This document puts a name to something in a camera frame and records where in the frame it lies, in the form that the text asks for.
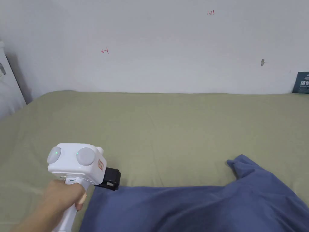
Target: white grip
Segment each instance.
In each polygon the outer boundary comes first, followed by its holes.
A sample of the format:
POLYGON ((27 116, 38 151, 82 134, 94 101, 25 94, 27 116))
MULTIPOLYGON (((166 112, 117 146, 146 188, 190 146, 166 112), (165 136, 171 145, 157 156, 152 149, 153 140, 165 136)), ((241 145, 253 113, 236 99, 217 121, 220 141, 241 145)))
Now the white grip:
MULTIPOLYGON (((74 184, 74 183, 80 183, 85 188, 85 190, 87 190, 87 188, 91 184, 89 181, 81 178, 75 178, 75 177, 66 178, 66 184, 74 184)), ((64 212, 60 223, 53 230, 53 232, 71 232, 76 212, 77 209, 75 207, 75 204, 72 205, 70 208, 68 208, 64 212)))

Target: poster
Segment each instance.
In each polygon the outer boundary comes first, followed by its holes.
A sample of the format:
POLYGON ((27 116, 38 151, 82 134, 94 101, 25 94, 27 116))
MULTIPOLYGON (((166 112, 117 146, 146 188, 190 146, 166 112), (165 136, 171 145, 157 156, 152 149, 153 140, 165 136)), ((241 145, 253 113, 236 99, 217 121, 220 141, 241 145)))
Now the poster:
POLYGON ((292 93, 309 93, 309 72, 299 72, 292 93))

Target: label sticker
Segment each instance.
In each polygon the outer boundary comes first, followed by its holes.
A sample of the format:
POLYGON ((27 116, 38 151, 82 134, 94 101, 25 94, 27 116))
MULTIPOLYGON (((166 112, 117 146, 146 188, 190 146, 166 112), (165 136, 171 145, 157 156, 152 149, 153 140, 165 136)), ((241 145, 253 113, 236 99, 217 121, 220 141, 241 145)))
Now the label sticker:
POLYGON ((99 168, 103 171, 104 165, 103 165, 103 163, 101 162, 101 160, 98 161, 98 166, 99 166, 99 168))

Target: blue fabric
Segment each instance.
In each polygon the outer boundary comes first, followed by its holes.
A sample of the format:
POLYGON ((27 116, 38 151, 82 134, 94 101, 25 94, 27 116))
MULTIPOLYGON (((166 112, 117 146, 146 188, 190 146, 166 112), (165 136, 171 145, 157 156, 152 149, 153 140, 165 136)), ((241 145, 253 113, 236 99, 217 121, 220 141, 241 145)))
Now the blue fabric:
POLYGON ((80 232, 309 231, 309 209, 275 175, 244 155, 220 186, 96 187, 80 232))

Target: black mount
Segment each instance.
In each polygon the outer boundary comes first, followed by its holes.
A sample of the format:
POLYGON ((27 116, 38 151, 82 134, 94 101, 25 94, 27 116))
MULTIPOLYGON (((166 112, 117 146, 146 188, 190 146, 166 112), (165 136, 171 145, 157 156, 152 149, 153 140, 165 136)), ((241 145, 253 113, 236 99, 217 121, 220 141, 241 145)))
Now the black mount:
POLYGON ((110 190, 118 190, 120 184, 121 172, 118 169, 106 168, 104 179, 101 184, 95 185, 101 188, 107 188, 110 190))

